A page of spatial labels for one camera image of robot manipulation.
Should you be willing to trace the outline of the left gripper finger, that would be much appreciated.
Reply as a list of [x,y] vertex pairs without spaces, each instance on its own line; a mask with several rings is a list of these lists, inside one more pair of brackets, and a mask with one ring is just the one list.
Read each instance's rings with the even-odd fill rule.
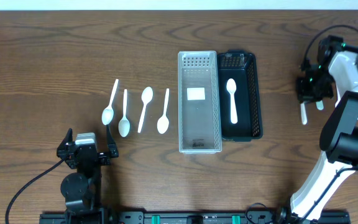
[[110,126],[108,124],[106,125],[106,140],[109,152],[116,152],[117,146],[114,139],[112,138]]
[[62,142],[59,145],[59,149],[66,149],[67,144],[72,141],[73,141],[73,130],[69,128],[65,137],[63,138]]

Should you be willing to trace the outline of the pale blue plastic fork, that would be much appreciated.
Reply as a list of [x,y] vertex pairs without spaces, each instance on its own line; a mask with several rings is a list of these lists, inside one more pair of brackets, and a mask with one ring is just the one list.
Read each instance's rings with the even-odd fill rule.
[[317,101],[316,102],[316,107],[317,107],[317,109],[318,110],[323,110],[324,109],[324,105],[323,105],[323,101],[321,100],[321,101]]

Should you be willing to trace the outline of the white plastic fork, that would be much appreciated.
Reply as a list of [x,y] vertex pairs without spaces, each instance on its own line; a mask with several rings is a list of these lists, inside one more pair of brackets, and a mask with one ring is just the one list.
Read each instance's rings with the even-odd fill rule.
[[306,125],[308,123],[308,118],[307,118],[306,107],[304,103],[300,104],[300,113],[301,113],[301,122],[303,125]]

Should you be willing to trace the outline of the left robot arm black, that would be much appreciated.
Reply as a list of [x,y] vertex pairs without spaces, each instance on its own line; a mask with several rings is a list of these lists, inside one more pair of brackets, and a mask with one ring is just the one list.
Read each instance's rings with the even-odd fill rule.
[[57,147],[57,156],[76,172],[67,175],[60,191],[65,198],[67,223],[117,223],[116,215],[101,204],[101,167],[119,156],[106,125],[107,152],[98,152],[95,133],[78,134],[69,129]]

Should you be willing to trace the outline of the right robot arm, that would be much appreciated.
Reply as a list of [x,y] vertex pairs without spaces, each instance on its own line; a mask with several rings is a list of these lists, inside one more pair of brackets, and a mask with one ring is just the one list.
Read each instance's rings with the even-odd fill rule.
[[326,203],[340,185],[358,171],[358,48],[330,35],[320,40],[317,63],[304,58],[305,73],[296,81],[303,124],[305,105],[322,106],[323,98],[336,97],[335,109],[319,138],[319,159],[301,188],[281,211],[281,223],[317,223]]

